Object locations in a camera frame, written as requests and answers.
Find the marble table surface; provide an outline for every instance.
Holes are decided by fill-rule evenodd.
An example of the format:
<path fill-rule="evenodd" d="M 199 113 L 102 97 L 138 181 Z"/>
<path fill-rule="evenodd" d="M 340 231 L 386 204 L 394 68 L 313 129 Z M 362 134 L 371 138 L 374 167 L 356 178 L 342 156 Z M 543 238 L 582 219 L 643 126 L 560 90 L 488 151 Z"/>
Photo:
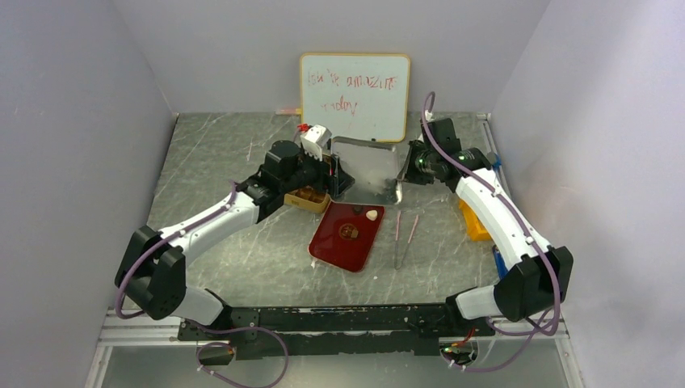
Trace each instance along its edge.
<path fill-rule="evenodd" d="M 474 113 L 443 114 L 455 123 L 462 146 L 485 152 Z M 179 117 L 160 175 L 148 225 L 181 222 L 215 204 L 257 171 L 276 140 L 292 139 L 299 116 L 271 113 L 193 113 Z M 407 136 L 420 133 L 409 114 Z M 497 271 L 493 242 L 472 242 L 456 196 L 441 183 L 404 185 L 403 201 L 387 208 L 363 271 L 347 272 L 313 259 L 307 246 L 321 215 L 283 206 L 261 223 L 231 235 L 202 254 L 187 271 L 187 283 L 208 288 L 232 306 L 340 306 L 443 302 L 448 295 L 492 284 Z M 420 216 L 408 255 L 393 268 L 397 211 L 402 210 L 400 252 L 416 214 Z"/>

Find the red tray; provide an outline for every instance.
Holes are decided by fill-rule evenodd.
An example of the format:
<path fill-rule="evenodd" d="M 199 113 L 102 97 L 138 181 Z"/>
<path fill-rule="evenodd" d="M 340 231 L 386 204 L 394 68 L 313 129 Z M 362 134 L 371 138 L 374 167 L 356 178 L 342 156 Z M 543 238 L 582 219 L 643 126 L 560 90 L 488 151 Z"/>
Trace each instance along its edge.
<path fill-rule="evenodd" d="M 378 212 L 371 221 L 366 213 Z M 309 244 L 309 254 L 350 272 L 364 269 L 383 219 L 382 206 L 344 205 L 331 202 Z"/>

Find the black metal frame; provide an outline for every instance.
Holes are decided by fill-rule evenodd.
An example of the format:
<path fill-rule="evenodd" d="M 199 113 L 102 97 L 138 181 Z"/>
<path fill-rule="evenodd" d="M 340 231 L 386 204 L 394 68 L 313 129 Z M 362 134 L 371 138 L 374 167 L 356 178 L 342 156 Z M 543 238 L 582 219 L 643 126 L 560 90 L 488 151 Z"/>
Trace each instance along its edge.
<path fill-rule="evenodd" d="M 234 307 L 235 327 L 259 326 L 280 335 L 292 356 L 339 353 L 412 352 L 438 354 L 439 339 L 465 337 L 472 328 L 477 336 L 494 331 L 483 318 L 457 321 L 443 303 L 336 307 Z M 191 322 L 179 328 L 181 341 L 230 340 L 239 348 L 238 360 L 282 356 L 283 349 L 269 335 L 244 331 L 208 335 Z"/>

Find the yellow box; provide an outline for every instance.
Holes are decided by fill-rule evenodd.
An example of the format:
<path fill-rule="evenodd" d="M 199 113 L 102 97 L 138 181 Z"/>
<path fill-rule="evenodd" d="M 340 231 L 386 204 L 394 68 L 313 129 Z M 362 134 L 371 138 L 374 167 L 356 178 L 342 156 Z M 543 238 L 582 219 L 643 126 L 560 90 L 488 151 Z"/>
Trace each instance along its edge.
<path fill-rule="evenodd" d="M 286 194 L 283 198 L 283 203 L 308 210 L 312 213 L 321 214 L 328 208 L 330 196 L 316 192 L 311 187 L 306 187 Z"/>
<path fill-rule="evenodd" d="M 483 226 L 481 220 L 473 212 L 473 209 L 464 202 L 464 200 L 459 199 L 459 209 L 464 214 L 464 219 L 466 220 L 466 234 L 469 235 L 471 241 L 487 241 L 492 240 L 490 233 Z"/>

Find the metal plate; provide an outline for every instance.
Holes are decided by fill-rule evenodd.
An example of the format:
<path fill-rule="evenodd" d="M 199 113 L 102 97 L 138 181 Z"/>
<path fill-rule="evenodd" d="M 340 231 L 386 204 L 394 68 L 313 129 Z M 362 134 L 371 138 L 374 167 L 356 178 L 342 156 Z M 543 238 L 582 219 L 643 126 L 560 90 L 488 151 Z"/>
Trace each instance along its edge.
<path fill-rule="evenodd" d="M 353 205 L 397 205 L 402 186 L 397 180 L 401 164 L 397 146 L 349 137 L 334 137 L 330 152 L 340 158 L 343 171 L 355 179 L 333 202 Z"/>

